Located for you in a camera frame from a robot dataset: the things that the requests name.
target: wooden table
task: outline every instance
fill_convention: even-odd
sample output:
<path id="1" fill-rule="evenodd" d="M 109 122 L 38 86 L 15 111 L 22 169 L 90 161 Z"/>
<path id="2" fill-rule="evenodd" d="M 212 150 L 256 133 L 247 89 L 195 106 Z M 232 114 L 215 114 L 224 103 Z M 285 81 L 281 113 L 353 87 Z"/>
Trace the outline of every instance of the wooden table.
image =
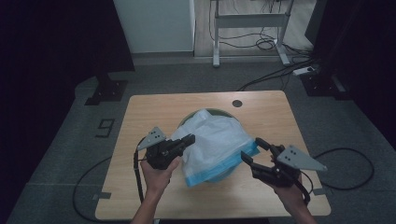
<path id="1" fill-rule="evenodd" d="M 242 106 L 233 106 L 239 100 Z M 244 129 L 254 137 L 261 137 L 275 145 L 295 145 L 307 152 L 290 105 L 283 91 L 244 91 L 214 93 L 183 93 L 136 95 L 131 97 L 120 135 L 115 146 L 102 198 L 96 207 L 99 219 L 131 219 L 140 205 L 133 169 L 137 143 L 155 126 L 170 136 L 178 124 L 191 112 L 202 108 L 217 108 L 234 115 Z M 270 153 L 260 149 L 255 162 L 273 166 Z M 146 150 L 140 152 L 143 158 Z M 316 172 L 307 172 L 315 189 L 321 189 Z M 303 176 L 304 186 L 310 190 Z M 309 210 L 314 216 L 331 212 L 325 195 L 311 194 Z M 286 217 L 282 203 L 274 191 L 251 176 L 249 166 L 241 163 L 233 174 L 219 183 L 203 183 L 188 188 L 181 166 L 174 171 L 163 195 L 155 218 L 235 218 Z"/>

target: white wall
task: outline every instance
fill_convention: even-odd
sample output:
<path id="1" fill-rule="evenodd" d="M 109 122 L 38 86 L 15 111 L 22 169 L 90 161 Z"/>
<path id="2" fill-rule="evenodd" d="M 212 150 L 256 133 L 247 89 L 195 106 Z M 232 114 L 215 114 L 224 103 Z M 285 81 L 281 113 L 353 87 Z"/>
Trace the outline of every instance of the white wall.
<path id="1" fill-rule="evenodd" d="M 193 0 L 114 0 L 132 53 L 193 51 Z"/>

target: plastic bag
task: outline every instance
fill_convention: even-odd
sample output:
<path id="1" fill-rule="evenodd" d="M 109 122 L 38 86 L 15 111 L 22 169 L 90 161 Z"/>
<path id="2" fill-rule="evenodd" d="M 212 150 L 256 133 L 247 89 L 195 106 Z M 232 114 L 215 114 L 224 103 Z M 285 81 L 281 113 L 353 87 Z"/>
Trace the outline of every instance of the plastic bag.
<path id="1" fill-rule="evenodd" d="M 183 153 L 182 170 L 187 186 L 218 182 L 241 163 L 241 150 L 249 156 L 260 151 L 238 120 L 213 116 L 202 109 L 171 136 L 173 140 L 195 134 L 195 143 Z"/>

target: blue strip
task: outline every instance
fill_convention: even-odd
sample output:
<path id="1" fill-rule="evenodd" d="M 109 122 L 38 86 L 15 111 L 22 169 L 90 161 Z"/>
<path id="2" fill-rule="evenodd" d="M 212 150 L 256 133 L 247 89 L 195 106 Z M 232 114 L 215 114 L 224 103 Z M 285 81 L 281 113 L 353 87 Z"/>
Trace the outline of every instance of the blue strip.
<path id="1" fill-rule="evenodd" d="M 257 144 L 252 140 L 248 145 L 238 149 L 233 155 L 224 159 L 217 166 L 210 170 L 202 171 L 198 174 L 187 176 L 186 183 L 188 187 L 195 186 L 204 181 L 216 183 L 229 176 L 235 168 L 242 162 L 241 151 L 247 153 L 250 157 L 260 153 Z"/>

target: gray carpet floor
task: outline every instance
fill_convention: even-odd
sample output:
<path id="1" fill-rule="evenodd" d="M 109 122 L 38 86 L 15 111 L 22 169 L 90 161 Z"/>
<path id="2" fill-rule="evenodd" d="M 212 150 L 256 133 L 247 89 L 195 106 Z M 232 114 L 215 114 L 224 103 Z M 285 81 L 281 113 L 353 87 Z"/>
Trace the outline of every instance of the gray carpet floor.
<path id="1" fill-rule="evenodd" d="M 137 94 L 236 91 L 243 84 L 282 68 L 280 62 L 138 65 L 135 72 L 110 74 L 112 79 L 128 80 L 120 102 L 84 105 L 97 85 L 90 78 L 76 87 L 76 100 L 45 157 L 26 184 L 8 223 L 93 223 L 73 208 L 73 192 L 80 177 L 97 162 L 112 155 L 131 96 Z M 325 187 L 332 208 L 319 223 L 394 223 L 396 208 L 396 153 L 378 129 L 353 101 L 332 97 L 308 97 L 298 77 L 274 78 L 247 91 L 284 88 L 291 109 L 312 156 L 336 148 L 352 147 L 364 153 L 375 166 L 375 176 L 354 190 Z M 108 138 L 97 137 L 102 119 L 114 119 Z M 319 174 L 322 181 L 351 187 L 369 174 L 369 163 L 358 154 L 339 151 L 319 159 L 330 171 Z M 94 218 L 97 195 L 101 192 L 109 161 L 94 168 L 76 191 L 76 206 L 86 217 Z M 290 217 L 270 217 L 270 223 L 293 223 Z"/>

